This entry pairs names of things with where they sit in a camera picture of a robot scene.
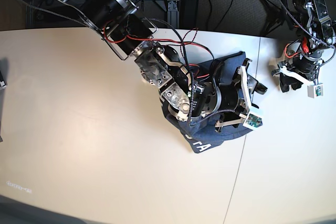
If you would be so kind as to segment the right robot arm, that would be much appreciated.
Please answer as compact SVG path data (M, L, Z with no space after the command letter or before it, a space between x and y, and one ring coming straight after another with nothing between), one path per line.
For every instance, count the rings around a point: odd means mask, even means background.
M98 17L94 1L80 11L81 19L119 54L134 57L142 77L156 86L175 120L196 126L219 115L216 127L241 124L249 129L262 125L253 93L264 94L266 87L248 74L248 58L238 55L212 58L194 65L187 58L187 41L153 38L154 19L139 18L130 0L105 0L106 14ZM174 47L183 48L181 53Z

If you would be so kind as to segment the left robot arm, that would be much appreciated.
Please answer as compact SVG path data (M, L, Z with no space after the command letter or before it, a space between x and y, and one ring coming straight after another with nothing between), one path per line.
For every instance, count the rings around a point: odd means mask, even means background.
M319 82L322 66L328 63L323 53L335 51L335 21L330 18L326 0L278 0L298 39L286 44L284 61L277 63L272 75L278 75L282 92L307 86L308 97L323 95Z

